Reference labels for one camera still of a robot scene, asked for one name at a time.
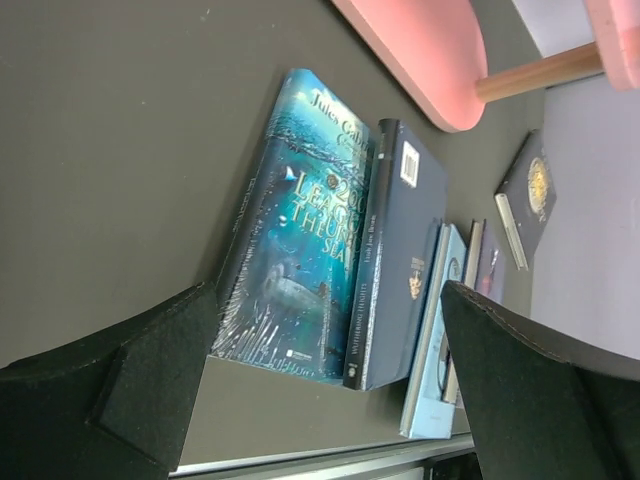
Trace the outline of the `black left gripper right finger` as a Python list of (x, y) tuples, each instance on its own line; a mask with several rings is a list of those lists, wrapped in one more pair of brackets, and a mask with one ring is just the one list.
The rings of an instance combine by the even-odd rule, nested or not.
[(441, 304), (484, 478), (638, 478), (638, 360), (460, 282), (446, 282)]

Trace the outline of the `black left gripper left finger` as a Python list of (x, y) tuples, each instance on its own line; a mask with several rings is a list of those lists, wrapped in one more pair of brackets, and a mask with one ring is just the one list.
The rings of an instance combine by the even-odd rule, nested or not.
[(4, 479), (165, 479), (218, 331), (215, 287), (1, 370)]

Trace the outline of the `light blue thin book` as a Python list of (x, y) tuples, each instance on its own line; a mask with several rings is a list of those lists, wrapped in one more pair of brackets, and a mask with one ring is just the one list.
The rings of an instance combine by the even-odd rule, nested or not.
[(448, 439), (458, 398), (458, 381), (446, 338), (441, 292), (463, 279), (467, 246), (453, 224), (443, 224), (424, 307), (421, 332), (400, 423), (410, 440)]

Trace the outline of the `purple blue cover book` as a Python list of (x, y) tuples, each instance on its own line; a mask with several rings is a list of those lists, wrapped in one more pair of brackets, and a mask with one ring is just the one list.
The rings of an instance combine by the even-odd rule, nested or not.
[(437, 354), (437, 399), (457, 405), (459, 403), (458, 380), (446, 338), (440, 294), (448, 280), (459, 281), (500, 303), (503, 296), (505, 259), (486, 220), (472, 222), (469, 246), (466, 245), (455, 225), (445, 224), (442, 230), (441, 250), (433, 331)]

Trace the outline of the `teal ocean cover book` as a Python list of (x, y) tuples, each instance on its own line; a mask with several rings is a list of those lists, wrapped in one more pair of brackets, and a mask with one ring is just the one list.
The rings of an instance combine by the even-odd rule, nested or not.
[(374, 144), (312, 71), (286, 75), (221, 268), (214, 357), (342, 381)]

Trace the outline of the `dark navy hardcover book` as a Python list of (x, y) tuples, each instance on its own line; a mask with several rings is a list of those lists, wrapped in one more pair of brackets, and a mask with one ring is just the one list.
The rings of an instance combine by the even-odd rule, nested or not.
[(379, 129), (344, 362), (357, 391), (409, 374), (448, 198), (445, 169), (411, 129), (392, 118)]

